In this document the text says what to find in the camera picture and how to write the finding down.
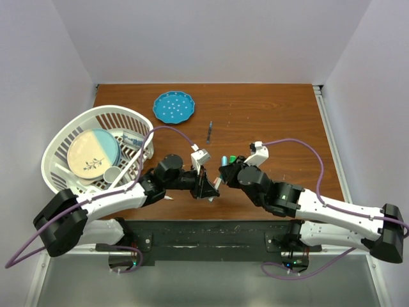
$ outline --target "white wall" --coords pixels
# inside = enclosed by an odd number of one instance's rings
[[[23,306],[37,258],[4,269],[52,196],[40,159],[58,130],[91,107],[93,84],[49,0],[0,0],[0,306]]]
[[[95,83],[323,84],[370,0],[53,0]]]
[[[409,1],[373,0],[324,86],[355,203],[393,203],[409,222]],[[409,302],[405,262],[383,264],[394,306]]]

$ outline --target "blue plate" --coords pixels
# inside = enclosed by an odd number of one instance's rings
[[[153,112],[164,123],[181,123],[194,112],[194,101],[182,91],[169,91],[161,94],[153,104]]]

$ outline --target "plate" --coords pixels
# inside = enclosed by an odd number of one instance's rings
[[[185,122],[194,113],[194,101],[182,91],[169,91],[155,100],[153,112],[164,123]]]
[[[87,130],[71,143],[68,166],[74,175],[83,179],[98,180],[107,168],[118,161],[120,150],[114,136],[104,129]]]

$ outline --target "white cup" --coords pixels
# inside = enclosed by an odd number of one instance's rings
[[[108,184],[113,183],[115,179],[121,174],[121,171],[122,170],[117,166],[111,166],[110,168],[107,168],[104,173],[104,180]]]

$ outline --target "blue and beige plate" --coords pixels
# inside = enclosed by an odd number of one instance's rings
[[[71,143],[68,166],[74,175],[88,180],[102,179],[104,172],[121,160],[121,148],[114,136],[104,129],[87,130]]]

